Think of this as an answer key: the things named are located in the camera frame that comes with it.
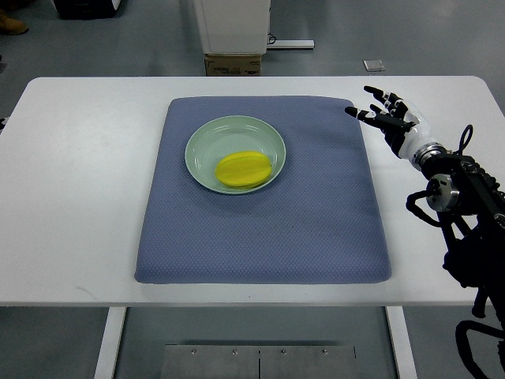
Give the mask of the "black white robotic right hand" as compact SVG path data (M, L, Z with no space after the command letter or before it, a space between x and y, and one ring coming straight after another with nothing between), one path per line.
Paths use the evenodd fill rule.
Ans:
M421 112L393 92L372 86L364 86L375 100L382 104L370 105L369 110L346 107L345 112L357 120L379 129L391 151L400 159L414 164L419 151L427 146L438 145L431 135L431 126Z

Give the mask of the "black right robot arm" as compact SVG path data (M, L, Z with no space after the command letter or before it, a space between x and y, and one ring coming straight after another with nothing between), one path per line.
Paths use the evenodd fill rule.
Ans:
M488 302L498 321L504 322L504 193L473 157L464 155L472 135L473 127L467 126L455 151L431 143L415 153L413 165L428 184L407 197L406 208L442 231L447 245L443 268L462 287L477 289L472 308L475 318L457 325L455 339L465 368L473 377L483 378L468 333L497 338L498 356L504 357L504 328L480 322Z

